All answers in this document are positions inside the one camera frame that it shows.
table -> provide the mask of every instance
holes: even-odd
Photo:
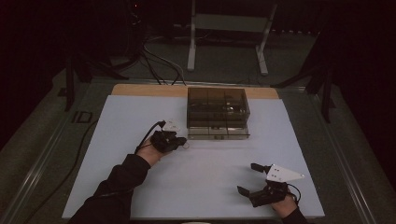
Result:
[[[275,163],[304,174],[305,179],[292,183],[303,195],[300,208],[307,217],[324,216],[283,102],[274,89],[245,90],[251,112],[249,139],[189,140],[188,149],[164,157],[135,189],[133,219],[275,218],[270,206],[253,208],[237,192],[236,186],[254,191],[263,187],[265,177],[249,169],[252,162]],[[175,120],[181,127],[177,135],[187,135],[186,96],[184,86],[117,85],[106,100],[63,218],[74,215],[153,123]]]

metal stand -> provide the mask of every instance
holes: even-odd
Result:
[[[78,75],[78,78],[82,82],[90,82],[92,79],[92,75],[88,72],[88,68],[86,67],[87,63],[91,66],[99,69],[104,72],[106,75],[113,77],[115,79],[126,80],[128,77],[123,77],[117,72],[113,71],[110,67],[104,65],[103,63],[97,62],[92,59],[88,55],[76,52],[74,48],[71,47],[70,44],[67,43],[68,48],[66,51],[66,108],[65,111],[68,111],[75,101],[75,80],[74,75],[75,72]]]
[[[188,71],[193,71],[195,66],[195,30],[227,30],[243,32],[262,32],[262,42],[256,46],[256,53],[261,74],[268,75],[267,65],[265,63],[264,50],[265,43],[271,31],[272,22],[275,16],[277,4],[272,5],[271,13],[268,18],[262,17],[242,17],[228,15],[201,14],[195,12],[195,0],[192,0],[191,7],[191,43],[189,51],[189,60],[187,64]]]
[[[275,85],[270,85],[272,88],[285,88],[290,84],[304,78],[311,76],[305,90],[308,94],[317,94],[320,88],[323,86],[323,96],[321,113],[323,118],[330,123],[329,109],[331,102],[331,89],[332,89],[332,70],[333,65],[330,64],[320,64],[312,67],[306,72],[300,73],[297,76],[291,77],[283,82]]]

cable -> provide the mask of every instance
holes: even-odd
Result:
[[[149,147],[149,146],[151,146],[152,144],[148,144],[148,145],[145,145],[145,146],[142,146],[142,147],[140,147],[139,149],[142,149],[143,147]]]
[[[154,60],[154,59],[150,59],[150,58],[148,58],[148,60],[153,61],[153,62],[155,62],[155,63],[159,63],[159,64],[161,64],[161,65],[163,65],[163,66],[167,66],[167,67],[169,67],[169,68],[171,68],[171,69],[176,70],[176,68],[175,68],[174,66],[172,66],[172,65],[170,65],[170,64],[168,64],[168,63],[162,63],[162,62],[156,61],[156,60]],[[177,81],[177,79],[179,78],[179,76],[180,76],[180,74],[177,75],[177,78],[172,82],[171,85],[174,85],[174,84],[176,83],[176,81]]]
[[[142,141],[140,142],[139,146],[136,147],[136,151],[134,152],[134,154],[137,153],[137,151],[142,148],[143,143],[146,141],[146,139],[148,138],[149,134],[152,132],[152,130],[158,126],[161,127],[161,129],[163,128],[163,126],[165,125],[165,121],[158,121],[156,122],[154,125],[152,125],[152,127],[148,130],[148,132],[146,133],[145,137],[142,139]]]
[[[296,198],[296,203],[298,204],[298,202],[300,201],[300,199],[301,199],[301,192],[300,192],[300,190],[299,189],[297,189],[297,187],[295,187],[294,185],[292,185],[292,184],[288,184],[288,186],[291,186],[291,187],[293,187],[294,189],[296,189],[297,191],[298,191],[298,194],[299,194],[299,196],[298,196],[298,198],[297,197],[295,197],[295,194],[292,194],[291,193],[291,195],[293,195],[295,198]]]
[[[160,56],[158,56],[158,55],[155,55],[154,53],[152,53],[151,51],[149,51],[145,45],[143,46],[143,51],[147,52],[148,54],[152,55],[153,57],[156,57],[156,58],[158,58],[158,59],[160,59],[160,60],[163,60],[164,62],[168,63],[172,68],[175,69],[175,71],[177,72],[177,78],[174,80],[174,82],[172,83],[172,85],[175,84],[176,81],[177,81],[177,79],[180,77],[180,79],[181,79],[181,81],[183,82],[183,84],[184,84],[185,86],[187,86],[187,84],[186,84],[186,82],[185,82],[185,80],[184,80],[184,70],[183,70],[183,68],[182,68],[180,65],[178,65],[177,63],[174,63],[174,62],[172,62],[172,61],[170,61],[170,60],[167,60],[167,59],[165,59],[165,58],[163,58],[163,57],[160,57]]]
[[[146,61],[147,64],[143,64],[145,65],[148,70],[150,71],[150,73],[154,76],[154,78],[157,80],[158,84],[162,85],[161,81],[163,82],[163,84],[167,85],[168,83],[166,83],[166,81],[160,77],[154,70],[154,68],[151,66],[151,64],[149,63],[149,58],[146,56],[146,54],[144,52],[141,53],[141,56],[143,57],[143,59]]]
[[[58,186],[52,191],[52,193],[47,196],[46,199],[44,199],[44,201],[29,215],[28,218],[26,218],[23,222],[23,224],[26,224],[30,221],[30,219],[32,219],[32,217],[38,212],[38,210],[41,209],[41,207],[55,194],[56,191],[58,191],[58,189],[61,188],[61,186],[64,184],[64,182],[66,182],[67,178],[69,178],[69,176],[73,173],[74,169],[76,168],[77,164],[78,164],[78,159],[79,156],[81,154],[81,150],[82,150],[82,145],[84,143],[85,137],[88,134],[88,131],[91,129],[91,127],[97,123],[98,120],[94,121],[85,131],[85,133],[82,135],[81,141],[79,143],[79,147],[78,147],[78,153],[77,156],[75,158],[75,162],[73,164],[73,166],[70,168],[69,172],[67,173],[67,175],[64,177],[64,179],[61,181],[61,183],[58,184]]]

transparent plastic box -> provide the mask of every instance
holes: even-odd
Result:
[[[247,139],[249,115],[244,89],[189,88],[189,139]]]

black wire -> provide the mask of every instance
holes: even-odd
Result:
[[[148,145],[145,145],[145,146],[142,146],[142,147],[140,147],[139,149],[141,149],[141,148],[143,148],[143,147],[149,147],[149,146],[151,146],[152,144],[148,144]]]
[[[64,177],[64,179],[61,181],[61,183],[58,184],[58,186],[55,188],[55,190],[52,191],[52,193],[47,196],[47,198],[30,214],[30,216],[28,218],[25,219],[25,221],[23,222],[28,223],[30,221],[30,219],[32,219],[32,217],[35,215],[35,213],[38,212],[38,210],[40,210],[40,208],[55,194],[56,191],[58,191],[58,189],[61,188],[61,186],[64,184],[64,182],[66,182],[67,178],[73,173],[74,169],[76,168],[77,164],[78,164],[78,159],[79,156],[81,154],[81,150],[82,150],[82,145],[84,143],[85,137],[88,134],[88,131],[91,129],[91,127],[97,122],[98,120],[94,121],[85,131],[85,133],[82,135],[81,141],[79,143],[79,147],[78,147],[78,153],[76,156],[76,159],[74,161],[73,166],[70,168],[69,172],[67,173],[67,175]]]
[[[298,191],[298,199],[297,199],[297,203],[300,201],[300,199],[301,199],[301,192],[300,192],[300,190],[299,189],[297,189],[297,187],[295,187],[294,185],[292,185],[292,184],[288,184],[288,186],[291,186],[291,187],[293,187],[294,189],[296,189],[297,191]]]
[[[160,60],[166,62],[168,65],[163,64],[163,63],[161,63],[161,64],[163,64],[163,65],[165,65],[165,66],[168,66],[168,67],[170,67],[170,68],[173,68],[173,69],[177,72],[177,77],[176,77],[175,80],[172,82],[172,85],[174,85],[174,84],[176,83],[176,81],[180,78],[181,81],[183,82],[183,84],[184,84],[185,86],[187,86],[186,82],[184,81],[184,77],[180,74],[180,72],[178,71],[178,69],[175,67],[174,64],[170,63],[169,61],[165,60],[164,58],[162,58],[162,57],[160,57],[160,56],[158,56],[158,55],[155,55],[155,54],[151,53],[150,51],[148,51],[148,50],[146,49],[146,47],[143,47],[143,51],[145,51],[146,53],[150,54],[150,55],[153,56],[153,57],[156,57],[156,58],[158,58],[158,59],[160,59]]]
[[[137,151],[142,148],[143,143],[146,141],[146,139],[148,138],[149,134],[152,132],[152,130],[158,126],[161,127],[161,129],[163,128],[163,125],[165,125],[165,121],[158,121],[156,122],[154,125],[152,125],[152,127],[148,130],[148,132],[146,133],[145,137],[142,139],[142,141],[140,142],[139,146],[136,147],[136,150],[134,151],[134,154],[137,153]]]
[[[143,59],[145,59],[146,63],[147,63],[147,67],[148,70],[150,71],[150,73],[154,76],[154,78],[157,80],[158,84],[162,85],[161,81],[163,82],[163,84],[167,85],[166,81],[160,77],[154,70],[154,68],[151,66],[151,63],[149,62],[149,58],[147,57],[147,55],[142,52],[141,56],[143,57]]]
[[[132,67],[133,65],[135,65],[137,63],[139,57],[140,57],[140,54],[138,54],[138,55],[136,55],[134,57],[131,56],[131,57],[128,58],[128,62],[112,65],[111,69],[114,69],[114,70],[117,70],[117,71],[126,70],[126,69]]]

